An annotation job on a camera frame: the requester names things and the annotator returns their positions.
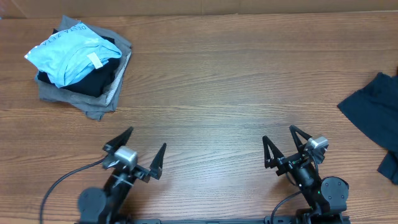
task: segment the dark blue cloth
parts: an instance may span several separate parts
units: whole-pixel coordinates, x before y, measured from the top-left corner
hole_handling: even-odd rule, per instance
[[[398,77],[378,73],[337,107],[369,139],[389,151],[377,171],[398,184]]]
[[[75,93],[99,97],[114,80],[114,71],[119,67],[120,58],[110,58],[108,63],[99,69],[94,69],[77,83],[61,87]],[[51,83],[47,73],[39,72],[37,78],[45,83]]]

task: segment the stack of clothes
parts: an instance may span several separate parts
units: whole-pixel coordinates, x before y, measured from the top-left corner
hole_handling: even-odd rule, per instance
[[[39,69],[41,100],[70,103],[99,121],[116,110],[131,54],[131,43],[119,34],[63,16],[25,58]]]

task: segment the wood grain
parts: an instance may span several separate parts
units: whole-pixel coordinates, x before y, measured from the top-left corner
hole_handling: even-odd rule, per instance
[[[57,18],[62,15],[193,16],[398,9],[396,0],[12,0],[12,2],[24,13],[22,17],[29,19]]]
[[[12,0],[0,0],[0,18],[26,18]]]
[[[398,188],[377,173],[386,151],[336,105],[378,71],[395,75],[398,13],[93,17],[134,44],[116,112],[101,122],[39,101],[24,55],[59,19],[0,21],[0,223],[37,223],[47,189],[98,160],[134,126],[128,146],[148,167],[168,143],[162,178],[137,183],[124,205],[136,218],[261,218],[297,189],[265,170],[261,138],[289,155],[289,126],[330,140],[322,177],[350,184],[353,223],[393,223]],[[110,171],[94,167],[50,196],[46,223],[78,220],[76,200]],[[305,207],[300,196],[278,214]]]

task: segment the light blue shirt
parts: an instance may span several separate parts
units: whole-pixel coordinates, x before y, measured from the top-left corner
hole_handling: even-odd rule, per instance
[[[51,35],[34,47],[25,58],[46,72],[58,88],[82,80],[105,65],[109,58],[120,58],[121,51],[111,42],[79,22],[70,29]]]

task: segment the clothing tag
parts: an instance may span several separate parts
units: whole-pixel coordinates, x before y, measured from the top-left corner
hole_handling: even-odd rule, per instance
[[[93,65],[94,65],[95,69],[99,69],[102,66],[104,66],[101,63],[100,59],[98,58],[98,56],[97,56],[97,54],[95,52],[87,55],[87,57],[88,57],[89,60],[91,60],[91,62],[93,62]]]

